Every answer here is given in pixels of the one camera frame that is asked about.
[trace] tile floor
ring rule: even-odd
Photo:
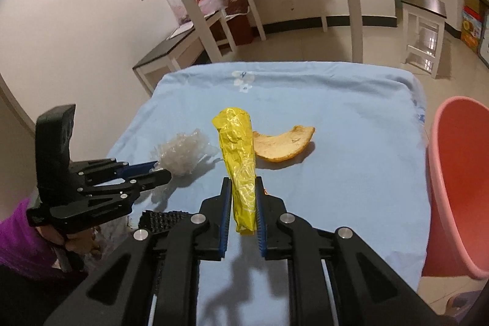
[[[409,64],[402,64],[403,29],[363,28],[364,63],[402,68],[414,73],[422,83],[426,98],[427,137],[436,109],[454,95],[475,98],[489,106],[489,69],[460,40],[445,34],[442,57],[437,79]],[[349,27],[303,29],[267,35],[267,40],[257,39],[251,44],[239,46],[237,54],[228,53],[225,61],[343,61],[351,60]],[[457,293],[480,290],[485,281],[469,277],[423,277],[418,293],[437,313],[444,313],[447,300]]]

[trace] white stool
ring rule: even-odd
[[[442,54],[447,12],[439,0],[402,0],[404,51],[403,63],[409,63],[436,78]],[[416,42],[409,44],[409,15],[416,16]]]

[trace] black baseboard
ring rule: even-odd
[[[362,16],[363,26],[388,26],[397,27],[396,17]],[[349,26],[350,16],[330,16],[326,17],[328,26]],[[265,33],[279,33],[294,31],[296,29],[321,28],[321,17],[301,18],[299,20],[288,20],[273,22],[263,25]],[[259,36],[258,28],[252,27],[254,36]]]
[[[455,29],[453,26],[447,24],[446,22],[445,22],[445,31],[451,34],[455,39],[461,38],[461,31]]]

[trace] metal screw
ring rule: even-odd
[[[194,224],[202,224],[205,221],[205,215],[197,213],[190,217],[190,221]]]
[[[133,237],[136,240],[145,240],[149,236],[148,231],[146,230],[137,230],[133,233]]]
[[[338,235],[343,239],[350,239],[353,236],[353,231],[350,228],[342,227],[338,230]]]
[[[295,217],[293,214],[290,213],[283,213],[280,216],[280,221],[282,221],[284,224],[291,224],[295,221]]]

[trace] orange peel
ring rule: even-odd
[[[274,163],[292,159],[304,151],[315,131],[314,127],[304,126],[294,126],[280,135],[264,135],[254,131],[255,154]]]

